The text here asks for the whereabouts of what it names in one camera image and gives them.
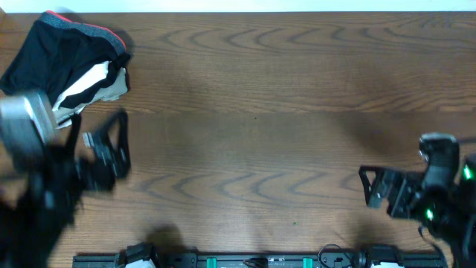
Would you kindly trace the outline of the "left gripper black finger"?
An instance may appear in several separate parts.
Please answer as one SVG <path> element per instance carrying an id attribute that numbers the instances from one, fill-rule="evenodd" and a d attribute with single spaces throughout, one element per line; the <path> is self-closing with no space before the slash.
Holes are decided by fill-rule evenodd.
<path id="1" fill-rule="evenodd" d="M 111 138 L 109 132 L 117 127 L 117 138 Z M 119 109 L 110 115 L 91 133 L 91 148 L 100 156 L 108 150 L 111 155 L 129 156 L 128 115 L 125 109 Z"/>
<path id="2" fill-rule="evenodd" d="M 77 144 L 78 135 L 80 133 L 82 116 L 80 114 L 73 114 L 71 116 L 71 129 L 68 139 L 65 143 L 65 161 L 73 162 L 75 147 Z"/>

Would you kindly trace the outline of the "black leggings red grey waistband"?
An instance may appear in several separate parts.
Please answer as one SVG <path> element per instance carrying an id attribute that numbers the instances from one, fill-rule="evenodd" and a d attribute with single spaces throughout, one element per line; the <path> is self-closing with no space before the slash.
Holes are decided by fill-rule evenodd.
<path id="1" fill-rule="evenodd" d="M 33 24 L 19 53 L 1 77 L 6 95 L 38 89 L 51 104 L 93 65 L 127 53 L 108 28 L 71 20 L 52 11 Z"/>

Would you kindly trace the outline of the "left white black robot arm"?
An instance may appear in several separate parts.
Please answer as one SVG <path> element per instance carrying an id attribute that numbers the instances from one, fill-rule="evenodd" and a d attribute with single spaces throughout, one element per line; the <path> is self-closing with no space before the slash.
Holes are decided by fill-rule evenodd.
<path id="1" fill-rule="evenodd" d="M 13 156 L 16 168 L 28 175 L 28 183 L 16 207 L 1 204 L 2 267 L 46 267 L 63 229 L 74 222 L 83 192 L 110 192 L 130 171 L 124 109 L 86 133 L 93 160 L 75 157 L 81 117 L 74 115 L 71 120 L 66 143 L 40 144 L 39 155 L 32 159 L 24 153 Z"/>

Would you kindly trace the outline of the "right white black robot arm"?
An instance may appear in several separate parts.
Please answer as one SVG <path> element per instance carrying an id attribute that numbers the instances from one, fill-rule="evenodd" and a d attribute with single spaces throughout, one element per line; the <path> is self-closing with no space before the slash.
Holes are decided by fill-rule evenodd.
<path id="1" fill-rule="evenodd" d="M 413 220 L 427 228 L 436 239 L 448 244 L 455 267 L 475 266 L 475 208 L 462 187 L 475 180 L 454 183 L 459 157 L 444 162 L 430 159 L 424 171 L 362 165 L 358 174 L 364 187 L 366 205 L 379 208 L 387 200 L 387 214 Z"/>

